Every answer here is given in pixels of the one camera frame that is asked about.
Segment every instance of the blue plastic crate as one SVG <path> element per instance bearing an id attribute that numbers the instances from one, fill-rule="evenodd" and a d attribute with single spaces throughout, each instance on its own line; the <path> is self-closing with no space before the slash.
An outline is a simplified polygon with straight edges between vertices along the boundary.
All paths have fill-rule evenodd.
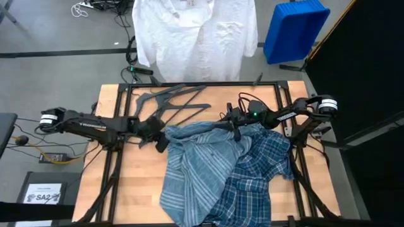
<path id="1" fill-rule="evenodd" d="M 278 4 L 264 44 L 268 64 L 305 58 L 329 14 L 318 0 Z"/>

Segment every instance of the black curtain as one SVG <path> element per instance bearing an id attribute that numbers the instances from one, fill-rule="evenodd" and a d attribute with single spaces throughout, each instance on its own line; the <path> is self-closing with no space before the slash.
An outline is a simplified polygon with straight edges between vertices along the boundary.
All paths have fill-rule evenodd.
<path id="1" fill-rule="evenodd" d="M 317 93 L 338 101 L 333 129 L 339 143 L 403 116 L 403 24 L 404 1 L 357 0 L 308 61 Z"/>
<path id="2" fill-rule="evenodd" d="M 404 223 L 404 126 L 343 152 L 373 221 Z"/>

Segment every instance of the blue plaid shirt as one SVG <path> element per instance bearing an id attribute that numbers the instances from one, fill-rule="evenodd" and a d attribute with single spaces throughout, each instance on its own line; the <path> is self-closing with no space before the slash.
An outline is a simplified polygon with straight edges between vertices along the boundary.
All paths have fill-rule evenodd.
<path id="1" fill-rule="evenodd" d="M 239 158 L 220 200 L 206 217 L 217 226 L 271 226 L 269 181 L 278 174 L 293 179 L 288 158 L 290 143 L 266 129 L 248 135 L 250 151 Z"/>
<path id="2" fill-rule="evenodd" d="M 259 124 L 233 133 L 197 122 L 165 131 L 170 141 L 160 205 L 179 226 L 269 226 L 268 182 L 291 179 L 289 142 Z"/>

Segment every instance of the hanging white shirt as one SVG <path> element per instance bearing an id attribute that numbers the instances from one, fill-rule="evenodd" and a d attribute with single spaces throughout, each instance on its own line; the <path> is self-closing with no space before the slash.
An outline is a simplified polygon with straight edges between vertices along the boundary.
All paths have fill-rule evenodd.
<path id="1" fill-rule="evenodd" d="M 258 44 L 254 0 L 135 0 L 138 62 L 168 82 L 237 81 Z"/>

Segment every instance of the wooden table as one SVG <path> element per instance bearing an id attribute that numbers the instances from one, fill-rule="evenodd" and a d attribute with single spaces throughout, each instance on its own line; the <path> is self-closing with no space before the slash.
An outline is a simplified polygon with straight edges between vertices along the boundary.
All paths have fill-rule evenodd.
<path id="1" fill-rule="evenodd" d="M 303 81 L 289 81 L 289 90 L 292 101 L 299 97 L 307 97 L 306 87 Z M 113 117 L 114 107 L 116 105 L 118 84 L 105 84 L 101 88 L 98 99 L 96 115 L 103 117 Z M 152 88 L 152 92 L 164 88 Z M 219 119 L 220 112 L 226 112 L 226 103 L 231 102 L 234 107 L 238 106 L 237 99 L 239 92 L 251 93 L 262 99 L 272 110 L 277 110 L 275 89 L 273 86 L 209 86 L 202 91 L 190 104 L 209 103 L 211 108 L 198 114 L 185 122 L 188 124 L 193 121 Z M 150 93 L 150 88 L 138 88 L 133 94 Z M 174 105 L 182 105 L 194 93 L 177 96 L 171 99 Z M 286 105 L 284 93 L 282 93 L 283 104 Z M 124 106 L 126 92 L 122 96 L 121 106 Z M 129 115 L 133 115 L 136 110 L 136 96 L 134 95 L 129 109 Z M 143 105 L 140 113 L 140 120 L 145 120 L 157 107 L 154 100 L 147 101 Z M 187 109 L 180 112 L 173 118 L 170 124 L 180 122 L 185 117 L 194 113 L 195 109 Z M 175 111 L 169 110 L 163 114 L 162 119 L 167 120 Z M 298 116 L 297 123 L 301 124 L 306 119 L 305 116 Z M 276 131 L 282 132 L 279 126 Z M 321 145 L 309 139 L 308 144 L 322 149 Z M 88 149 L 94 148 L 96 143 L 91 143 Z M 86 160 L 87 164 L 97 152 L 90 153 Z M 336 201 L 333 185 L 326 166 L 324 157 L 311 148 L 304 148 L 307 168 L 311 179 L 311 185 L 320 199 L 328 208 L 339 215 L 340 211 Z M 87 167 L 81 178 L 80 190 L 76 201 L 73 221 L 80 219 L 87 209 L 92 205 L 100 192 L 102 174 L 105 165 L 106 152 L 101 152 L 96 159 Z M 115 163 L 116 154 L 112 157 L 112 163 Z M 116 212 L 114 223 L 172 223 L 172 220 L 166 215 L 159 205 L 159 198 L 162 191 L 163 178 L 165 175 L 167 160 L 167 151 L 158 153 L 155 144 L 147 144 L 142 149 L 138 145 L 126 144 L 124 146 L 121 177 L 119 180 Z M 306 215 L 310 214 L 307 202 L 307 195 L 300 186 L 304 201 Z M 270 182 L 271 211 L 273 221 L 284 221 L 288 215 L 299 218 L 299 213 L 295 200 L 295 193 L 292 181 L 284 180 L 281 176 L 276 176 Z M 105 208 L 103 218 L 106 219 L 109 210 L 110 193 L 105 198 Z"/>

